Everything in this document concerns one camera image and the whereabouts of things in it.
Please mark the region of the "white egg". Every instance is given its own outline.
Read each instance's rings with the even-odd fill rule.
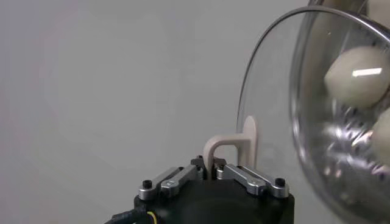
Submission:
[[[372,130],[372,148],[378,159],[390,166],[390,109],[381,114]]]
[[[342,53],[325,75],[329,94],[351,107],[369,107],[390,84],[388,57],[375,47],[356,47]]]

